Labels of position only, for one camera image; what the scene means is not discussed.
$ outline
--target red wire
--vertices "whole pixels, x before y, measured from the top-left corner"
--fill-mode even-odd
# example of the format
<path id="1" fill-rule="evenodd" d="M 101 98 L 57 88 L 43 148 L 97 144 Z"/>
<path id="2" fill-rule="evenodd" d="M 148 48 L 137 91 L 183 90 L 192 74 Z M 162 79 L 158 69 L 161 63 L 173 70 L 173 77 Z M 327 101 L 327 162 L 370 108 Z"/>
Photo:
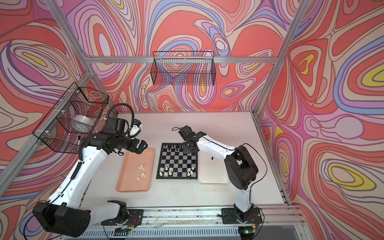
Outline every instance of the red wire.
<path id="1" fill-rule="evenodd" d="M 136 216 L 133 216 L 134 218 L 136 218 L 137 219 L 137 225 L 139 224 L 139 219 L 138 219 L 138 217 L 136 217 Z"/>
<path id="2" fill-rule="evenodd" d="M 133 217 L 133 219 L 135 220 L 135 223 L 134 223 L 133 225 L 135 225 L 135 224 L 136 224 L 136 218 L 135 218 L 135 216 L 134 216 L 134 215 L 129 215 L 129 216 L 132 216 L 132 217 Z"/>

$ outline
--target black cable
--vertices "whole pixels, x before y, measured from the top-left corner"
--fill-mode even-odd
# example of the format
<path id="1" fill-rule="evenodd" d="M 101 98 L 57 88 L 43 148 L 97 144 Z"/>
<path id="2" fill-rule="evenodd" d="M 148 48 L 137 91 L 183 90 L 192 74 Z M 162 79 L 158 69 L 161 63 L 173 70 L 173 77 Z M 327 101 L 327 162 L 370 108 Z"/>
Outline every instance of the black cable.
<path id="1" fill-rule="evenodd" d="M 104 225 L 103 225 L 103 229 L 104 229 L 104 234 L 105 234 L 105 236 L 106 236 L 109 240 L 111 240 L 111 239 L 108 237 L 107 232 L 105 231 Z"/>
<path id="2" fill-rule="evenodd" d="M 124 153 L 121 151 L 121 149 L 119 149 L 118 152 L 116 152 L 115 149 L 112 149 L 112 151 L 113 151 L 114 153 L 117 153 L 119 156 L 123 156 L 123 155 L 124 155 Z"/>
<path id="3" fill-rule="evenodd" d="M 127 134 L 128 134 L 128 136 L 129 136 L 129 131 L 131 130 L 131 129 L 129 128 L 129 122 L 128 122 L 127 120 L 125 120 L 125 119 L 123 119 L 123 121 L 127 124 L 127 127 L 128 127 L 127 131 L 124 133 L 124 136 L 127 135 Z"/>
<path id="4" fill-rule="evenodd" d="M 262 211 L 259 207 L 256 207 L 256 208 L 258 208 L 258 209 L 260 210 L 260 212 L 263 214 L 263 222 L 262 222 L 262 225 L 260 226 L 259 230 L 257 231 L 257 233 L 256 233 L 256 234 L 254 235 L 254 237 L 252 238 L 252 240 L 255 239 L 255 237 L 259 234 L 260 230 L 261 230 L 262 227 L 263 227 L 264 220 L 265 220 L 265 215 L 264 215 L 263 211 Z"/>
<path id="5" fill-rule="evenodd" d="M 118 103 L 118 104 L 113 105 L 113 106 L 108 110 L 108 112 L 107 112 L 107 116 L 105 117 L 105 120 L 108 119 L 109 114 L 112 112 L 112 109 L 114 109 L 115 107 L 118 107 L 118 106 L 125 106 L 125 107 L 129 108 L 129 110 L 131 111 L 132 121 L 131 121 L 131 127 L 130 127 L 130 128 L 132 128 L 132 127 L 133 127 L 133 121 L 135 120 L 135 113 L 133 112 L 132 107 L 129 106 L 128 104 L 126 104 L 126 103 Z"/>
<path id="6" fill-rule="evenodd" d="M 248 143 L 243 143 L 242 144 L 242 146 L 244 146 L 244 145 L 248 145 L 248 146 L 250 146 L 253 150 L 255 150 L 255 152 L 260 156 L 260 158 L 263 160 L 263 162 L 264 162 L 264 164 L 265 164 L 265 173 L 264 173 L 264 176 L 262 177 L 262 178 L 260 178 L 259 180 L 257 180 L 256 182 L 254 182 L 254 183 L 252 183 L 252 185 L 249 187 L 250 188 L 250 190 L 249 190 L 249 202 L 251 202 L 251 190 L 252 190 L 252 186 L 255 184 L 255 183 L 258 183 L 258 182 L 260 182 L 261 180 L 263 180 L 263 178 L 265 177 L 265 175 L 266 175 L 266 173 L 268 172 L 268 167 L 267 167 L 267 164 L 266 164 L 266 162 L 265 162 L 265 160 L 263 159 L 263 157 L 260 155 L 260 153 L 254 148 L 254 147 L 252 147 L 251 145 L 249 145 Z"/>
<path id="7" fill-rule="evenodd" d="M 25 239 L 25 240 L 28 240 L 28 239 L 26 238 L 26 236 L 25 236 L 25 229 L 26 229 L 26 226 L 27 226 L 27 224 L 29 223 L 29 221 L 30 221 L 36 214 L 38 214 L 39 212 L 41 212 L 42 210 L 44 210 L 46 207 L 48 207 L 48 206 L 51 205 L 54 201 L 56 201 L 59 197 L 61 197 L 62 194 L 63 194 L 63 192 L 67 189 L 68 185 L 71 183 L 71 181 L 72 181 L 72 179 L 69 181 L 69 183 L 67 184 L 67 186 L 65 186 L 65 188 L 63 189 L 63 191 L 61 191 L 61 194 L 60 194 L 59 196 L 57 196 L 57 198 L 55 198 L 55 199 L 54 199 L 52 202 L 50 202 L 47 206 L 45 206 L 45 207 L 43 207 L 42 209 L 40 209 L 39 211 L 37 211 L 35 214 L 33 214 L 33 215 L 28 219 L 28 221 L 25 223 L 25 225 L 24 225 L 24 229 L 23 229 L 23 236 L 24 236 L 24 239 Z M 58 236 L 56 236 L 56 237 L 47 239 L 47 240 L 51 240 L 51 239 L 54 239 L 54 238 L 57 238 L 57 237 L 60 237 L 60 236 L 62 236 L 62 234 L 61 234 L 61 235 L 58 235 Z"/>
<path id="8" fill-rule="evenodd" d="M 81 168 L 81 166 L 83 164 L 83 143 L 84 143 L 84 141 L 81 141 L 80 144 L 79 144 L 79 148 L 78 148 L 79 160 L 81 162 L 77 163 L 77 166 L 76 166 L 76 168 L 74 169 L 74 171 L 72 173 L 71 180 L 76 178 L 76 175 L 80 171 L 80 168 Z"/>

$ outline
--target aluminum frame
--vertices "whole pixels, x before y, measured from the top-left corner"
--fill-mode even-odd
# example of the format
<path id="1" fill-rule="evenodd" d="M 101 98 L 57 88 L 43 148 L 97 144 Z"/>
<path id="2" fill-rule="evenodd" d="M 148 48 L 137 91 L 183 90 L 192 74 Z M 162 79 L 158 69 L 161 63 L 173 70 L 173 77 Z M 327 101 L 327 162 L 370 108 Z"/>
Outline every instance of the aluminum frame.
<path id="1" fill-rule="evenodd" d="M 78 81 L 78 86 L 85 86 L 91 77 L 89 71 L 86 72 Z M 72 85 L 71 90 L 77 88 L 76 84 Z M 51 121 L 59 113 L 57 110 L 61 110 L 64 105 L 69 101 L 74 91 L 70 91 L 65 98 L 56 106 L 55 110 L 45 119 L 45 121 L 40 125 L 38 130 L 45 130 L 46 127 L 50 124 Z M 0 196 L 4 194 L 7 188 L 11 185 L 15 177 L 23 169 L 28 160 L 36 152 L 42 142 L 33 134 L 29 138 L 28 142 L 22 147 L 22 149 L 17 153 L 17 155 L 11 160 L 11 162 L 4 168 L 3 172 L 0 174 Z"/>
<path id="2" fill-rule="evenodd" d="M 237 227 L 252 226 L 252 223 L 245 224 L 225 224 L 223 225 L 222 219 L 217 216 L 221 214 L 221 208 L 232 206 L 211 206 L 211 207 L 145 207 L 142 216 L 142 223 L 135 229 L 138 231 L 147 231 L 151 229 L 155 230 L 167 230 L 167 229 L 195 229 L 195 228 L 208 228 L 208 229 L 236 229 Z M 296 231 L 301 233 L 305 232 L 306 228 L 305 219 L 301 214 L 301 210 L 298 206 L 286 206 L 286 205 L 260 205 L 259 206 L 265 214 L 263 225 L 293 225 Z M 113 236 L 115 227 L 105 227 L 109 237 L 118 238 L 119 236 Z M 233 232 L 220 235 L 221 237 L 232 236 Z M 160 237 L 156 232 L 147 232 L 143 235 L 146 238 Z M 177 234 L 174 237 L 198 237 L 191 236 L 189 233 Z M 88 229 L 78 237 L 83 238 L 105 238 L 103 227 L 100 223 L 94 226 L 89 226 Z"/>
<path id="3" fill-rule="evenodd" d="M 153 63 L 151 56 L 85 56 L 88 63 Z M 277 63 L 277 57 L 218 57 L 214 56 L 215 63 Z"/>
<path id="4" fill-rule="evenodd" d="M 292 23 L 287 31 L 287 35 L 283 40 L 283 43 L 280 47 L 279 53 L 277 57 L 215 57 L 214 60 L 216 63 L 272 63 L 274 66 L 272 66 L 272 69 L 270 71 L 270 74 L 268 78 L 266 79 L 265 85 L 263 86 L 263 89 L 259 95 L 258 101 L 256 102 L 256 105 L 252 111 L 253 119 L 255 122 L 255 126 L 259 132 L 260 138 L 262 139 L 263 147 L 267 148 L 267 157 L 271 164 L 272 171 L 275 175 L 275 178 L 277 179 L 277 182 L 279 184 L 279 187 L 285 192 L 285 189 L 282 187 L 282 182 L 280 179 L 280 175 L 277 173 L 276 166 L 274 166 L 273 161 L 273 155 L 270 152 L 270 149 L 268 148 L 266 144 L 266 140 L 264 139 L 264 136 L 262 136 L 261 127 L 257 120 L 257 117 L 255 116 L 256 110 L 259 109 L 260 104 L 264 101 L 265 97 L 268 94 L 269 88 L 272 85 L 273 81 L 275 80 L 278 70 L 280 66 L 283 63 L 284 57 L 288 51 L 288 48 L 294 38 L 294 35 L 303 19 L 303 16 L 310 5 L 312 0 L 303 0 L 299 3 L 298 9 L 293 17 Z M 63 12 L 61 11 L 61 8 L 58 6 L 56 0 L 46 0 L 46 5 L 48 6 L 49 10 L 51 11 L 53 17 L 55 18 L 56 22 L 60 26 L 60 28 L 63 31 L 64 37 L 68 40 L 70 45 L 75 50 L 75 53 L 77 57 L 79 58 L 80 62 L 83 64 L 84 68 L 87 70 L 87 73 L 82 76 L 81 80 L 79 81 L 79 86 L 84 86 L 90 78 L 93 78 L 93 82 L 96 86 L 96 88 L 99 91 L 102 91 L 106 93 L 105 88 L 101 84 L 100 79 L 95 74 L 92 68 L 92 63 L 152 63 L 153 58 L 152 57 L 136 57 L 136 56 L 124 56 L 124 57 L 97 57 L 97 56 L 86 56 L 83 49 L 81 48 L 77 38 L 75 37 L 71 27 L 69 26 L 68 21 L 66 20 Z M 59 106 L 63 106 L 66 101 L 69 99 L 67 96 Z M 42 124 L 41 128 L 43 128 L 46 124 L 52 120 L 53 116 L 50 116 L 47 118 L 47 120 Z M 8 186 L 12 183 L 13 179 L 17 176 L 17 174 L 21 171 L 23 166 L 26 164 L 26 162 L 29 160 L 29 158 L 34 154 L 34 152 L 37 150 L 37 148 L 40 146 L 40 141 L 36 137 L 32 137 L 27 144 L 24 146 L 24 148 L 17 154 L 17 156 L 11 161 L 10 164 L 3 170 L 2 174 L 0 175 L 0 196 L 5 192 L 5 190 L 8 188 Z M 287 204 L 290 205 L 289 198 L 286 197 L 286 192 L 284 193 L 285 198 L 287 200 Z M 268 206 L 260 206 L 263 210 L 267 209 Z M 177 207 L 177 208 L 168 208 L 168 211 L 165 211 L 165 208 L 157 209 L 157 208 L 145 208 L 145 220 L 149 224 L 153 223 L 159 223 L 160 219 L 165 219 L 167 217 L 167 220 L 173 218 L 173 220 L 178 221 L 178 226 L 187 225 L 187 226 L 193 226 L 197 225 L 200 226 L 200 224 L 204 224 L 204 226 L 207 225 L 207 223 L 211 224 L 212 226 L 217 226 L 219 221 L 221 219 L 218 219 L 217 213 L 219 212 L 219 209 L 221 209 L 222 206 L 218 207 L 190 207 L 189 209 Z M 179 212 L 183 216 L 180 218 L 176 218 L 175 216 L 171 216 L 170 213 Z M 270 209 L 266 210 L 264 212 L 266 214 L 265 223 L 268 224 L 289 224 L 289 225 L 305 225 L 305 220 L 301 216 L 301 211 L 296 206 L 287 206 L 287 205 L 274 205 L 271 206 Z M 91 228 L 100 228 L 101 226 L 91 226 Z"/>
<path id="5" fill-rule="evenodd" d="M 60 6 L 57 4 L 57 1 L 56 0 L 45 0 L 45 3 L 47 5 L 47 7 L 49 8 L 49 10 L 51 11 L 53 17 L 55 18 L 57 24 L 59 25 L 59 27 L 63 31 L 64 37 L 66 38 L 66 40 L 70 43 L 70 45 L 74 49 L 74 51 L 77 55 L 77 58 L 83 64 L 83 67 L 92 73 L 92 80 L 93 80 L 93 83 L 94 83 L 96 89 L 105 93 L 105 94 L 108 94 L 107 91 L 105 90 L 104 86 L 102 85 L 100 79 L 98 78 L 98 76 L 93 71 L 91 64 L 88 63 L 87 60 L 85 59 L 85 53 L 84 53 L 83 49 L 81 48 L 79 41 L 77 40 L 75 34 L 73 33 L 71 26 L 69 25 L 66 17 L 64 16 L 63 11 L 61 10 Z M 112 107 L 111 100 L 109 100 L 107 107 L 108 108 Z"/>
<path id="6" fill-rule="evenodd" d="M 297 10 L 295 12 L 295 15 L 293 17 L 293 20 L 291 22 L 291 25 L 288 28 L 287 35 L 285 36 L 283 43 L 280 47 L 278 56 L 278 61 L 275 65 L 272 66 L 272 69 L 270 71 L 270 74 L 268 75 L 268 78 L 265 81 L 265 84 L 259 94 L 259 97 L 257 99 L 257 102 L 255 104 L 255 107 L 253 108 L 253 113 L 257 112 L 260 105 L 263 103 L 264 99 L 266 98 L 267 94 L 269 93 L 269 89 L 272 86 L 273 82 L 275 81 L 276 77 L 278 77 L 278 72 L 281 67 L 281 65 L 284 62 L 284 57 L 288 52 L 288 49 L 295 37 L 295 34 L 297 30 L 299 29 L 299 26 L 301 24 L 301 21 L 303 20 L 303 17 L 311 4 L 312 0 L 302 0 L 299 3 L 299 6 L 297 7 Z"/>

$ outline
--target ventilation grille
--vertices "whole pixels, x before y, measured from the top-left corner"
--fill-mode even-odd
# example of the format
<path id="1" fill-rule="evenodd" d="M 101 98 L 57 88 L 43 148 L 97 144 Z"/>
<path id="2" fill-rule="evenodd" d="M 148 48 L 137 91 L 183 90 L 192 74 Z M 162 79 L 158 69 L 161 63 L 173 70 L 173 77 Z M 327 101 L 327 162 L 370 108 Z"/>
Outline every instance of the ventilation grille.
<path id="1" fill-rule="evenodd" d="M 135 228 L 128 233 L 115 233 L 113 228 L 105 229 L 109 238 L 147 238 L 147 237 L 238 237 L 238 227 L 162 227 L 162 228 Z M 89 228 L 81 236 L 82 238 L 105 238 L 103 228 Z"/>

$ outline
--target pink tray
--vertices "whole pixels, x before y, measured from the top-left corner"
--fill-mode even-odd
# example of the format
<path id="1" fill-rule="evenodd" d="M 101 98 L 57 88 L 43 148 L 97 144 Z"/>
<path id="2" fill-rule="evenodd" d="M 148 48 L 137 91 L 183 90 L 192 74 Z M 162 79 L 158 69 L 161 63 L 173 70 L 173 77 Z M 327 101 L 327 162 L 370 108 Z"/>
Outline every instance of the pink tray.
<path id="1" fill-rule="evenodd" d="M 141 154 L 134 152 L 126 152 L 124 162 L 122 164 L 120 177 L 116 186 L 118 192 L 146 192 L 151 187 L 151 177 L 153 169 L 153 161 L 155 158 L 155 150 L 153 148 L 145 149 Z M 140 170 L 138 166 L 146 164 L 144 170 Z M 145 173 L 147 177 L 142 177 L 141 173 Z"/>

